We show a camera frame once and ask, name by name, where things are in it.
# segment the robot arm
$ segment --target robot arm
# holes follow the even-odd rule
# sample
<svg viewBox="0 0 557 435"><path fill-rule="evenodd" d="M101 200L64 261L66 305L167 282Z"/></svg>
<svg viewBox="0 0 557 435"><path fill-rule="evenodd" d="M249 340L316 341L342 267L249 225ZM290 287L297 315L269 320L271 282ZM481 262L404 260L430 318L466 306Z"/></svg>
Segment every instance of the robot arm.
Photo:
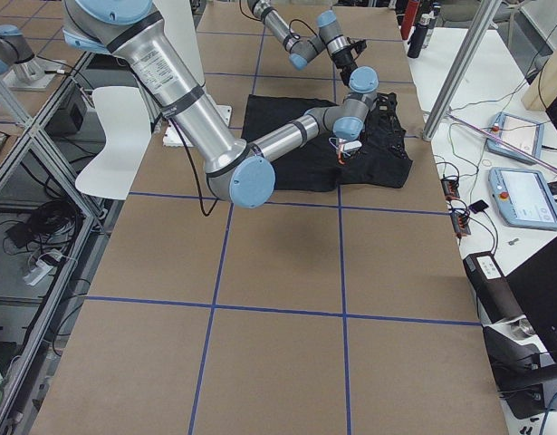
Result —
<svg viewBox="0 0 557 435"><path fill-rule="evenodd" d="M356 139L376 95L376 73L363 67L356 70L356 90L340 108L310 111L246 143L226 127L171 46L164 35L163 17L151 0L65 0L64 9L66 41L127 61L161 105L164 117L177 124L204 158L210 190L240 207L258 207L272 194L274 169L270 161L321 132L334 131L342 139Z"/></svg>
<svg viewBox="0 0 557 435"><path fill-rule="evenodd" d="M14 25L3 24L0 25L0 74L11 67L16 77L25 83L44 77L43 67L36 61L21 31Z"/></svg>
<svg viewBox="0 0 557 435"><path fill-rule="evenodd" d="M342 81L349 85L351 74L357 69L352 51L359 55L366 48L366 43L364 40L352 43L345 38L333 11L320 14L316 19L318 34L311 39L303 40L272 7L270 0L248 0L248 6L254 17L260 20L290 53L289 59L294 68L305 68L326 48L336 67L341 70Z"/></svg>

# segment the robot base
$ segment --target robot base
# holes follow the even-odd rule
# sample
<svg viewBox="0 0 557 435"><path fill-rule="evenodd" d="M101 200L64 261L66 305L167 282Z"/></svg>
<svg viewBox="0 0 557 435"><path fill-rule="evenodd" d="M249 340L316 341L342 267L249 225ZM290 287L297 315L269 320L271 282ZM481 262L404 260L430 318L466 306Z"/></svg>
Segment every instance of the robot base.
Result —
<svg viewBox="0 0 557 435"><path fill-rule="evenodd" d="M45 61L43 59L38 60L39 64L43 67L43 69L48 71L57 71L63 68L62 65L59 63ZM53 81L53 79L57 76L57 74L53 73L46 73L43 78L32 82L32 83L25 83L18 80L16 74L13 70L9 71L5 77L4 82L8 89L12 91L36 91L36 92L44 92L49 87L49 84Z"/></svg>

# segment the white table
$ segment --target white table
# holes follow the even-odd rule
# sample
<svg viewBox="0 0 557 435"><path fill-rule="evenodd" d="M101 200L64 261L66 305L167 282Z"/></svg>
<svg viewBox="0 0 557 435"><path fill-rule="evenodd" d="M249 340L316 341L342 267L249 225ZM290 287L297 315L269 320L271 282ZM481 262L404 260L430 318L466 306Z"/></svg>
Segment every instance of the white table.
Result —
<svg viewBox="0 0 557 435"><path fill-rule="evenodd" d="M423 50L417 59L409 59L409 66L417 86L418 98L423 111L431 111L465 35L465 29L436 28L429 47ZM490 30L486 33L463 81L459 85L451 102L451 107L454 109L469 102L498 100L513 92L522 82L523 75L512 55L508 52L497 31ZM523 107L521 98L527 88L528 86L525 84L513 97L504 98L499 102L486 102L468 106L460 111L455 111L454 114L477 127L488 127L495 115L509 102L505 107L507 112L534 121L548 121L545 112L527 111ZM506 226L497 212L497 206L488 189L488 171L492 167L533 168L540 170L548 181L555 180L556 176L546 169L524 165L516 160L490 153L487 150L482 157L485 138L476 135L465 127L454 126L452 128L451 137L454 144L452 149L448 138L450 123L450 121L442 122L432 140L434 153L441 156L436 157L436 160L442 161L443 158L455 164L461 174L473 174L475 168L455 156L453 150L465 159L475 163L479 162L479 173L475 187L473 187L474 177L463 177L460 179L459 192L467 204L474 203L479 199L483 199L489 204L490 207L486 212L494 221L499 234L499 244L495 258L504 273L508 274L556 237L557 232ZM543 144L557 148L557 132L550 123L544 125ZM543 150L541 159L557 167L557 152ZM440 174L443 173L444 166L438 166ZM447 167L445 173L452 175L455 174L455 170ZM492 228L483 214L475 215L474 218L490 227L490 229ZM492 238L485 229L475 222L471 222L470 228L472 235L463 237L461 241L460 253L462 258L470 253L489 250L492 244ZM509 241L516 239L518 240L512 245L508 244ZM504 334L509 332L509 327L505 324L497 325L496 329ZM537 338L530 340L530 342L522 344L539 342ZM503 401L502 406L510 434L517 434L523 426L533 426L533 423L530 423L529 420L517 420ZM532 435L537 434L538 430L539 426L534 427ZM557 434L557 412L551 414L545 430L545 435L555 434Z"/></svg>

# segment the tablet screen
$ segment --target tablet screen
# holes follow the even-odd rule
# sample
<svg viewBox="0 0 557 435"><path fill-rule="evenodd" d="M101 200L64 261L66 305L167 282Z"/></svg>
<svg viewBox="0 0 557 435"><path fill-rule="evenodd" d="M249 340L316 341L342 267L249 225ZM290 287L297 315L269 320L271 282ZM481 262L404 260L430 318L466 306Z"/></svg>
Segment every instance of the tablet screen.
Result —
<svg viewBox="0 0 557 435"><path fill-rule="evenodd" d="M513 116L506 115L502 128L502 140L516 148L533 154L538 124L524 121Z"/></svg>
<svg viewBox="0 0 557 435"><path fill-rule="evenodd" d="M503 170L502 176L518 219L546 223L556 221L537 174Z"/></svg>

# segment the label sticker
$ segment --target label sticker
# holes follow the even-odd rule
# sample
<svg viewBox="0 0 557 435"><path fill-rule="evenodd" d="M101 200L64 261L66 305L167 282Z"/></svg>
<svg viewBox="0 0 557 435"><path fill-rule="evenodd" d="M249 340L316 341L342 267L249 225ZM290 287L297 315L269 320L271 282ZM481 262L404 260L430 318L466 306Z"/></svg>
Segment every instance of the label sticker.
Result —
<svg viewBox="0 0 557 435"><path fill-rule="evenodd" d="M490 256L479 256L477 258L477 264L479 264L479 267L481 267L487 279L502 277L502 274L499 273L499 270L495 267L494 260L492 260Z"/></svg>
<svg viewBox="0 0 557 435"><path fill-rule="evenodd" d="M151 50L132 65L133 70L152 93L178 81L168 60L158 50Z"/></svg>

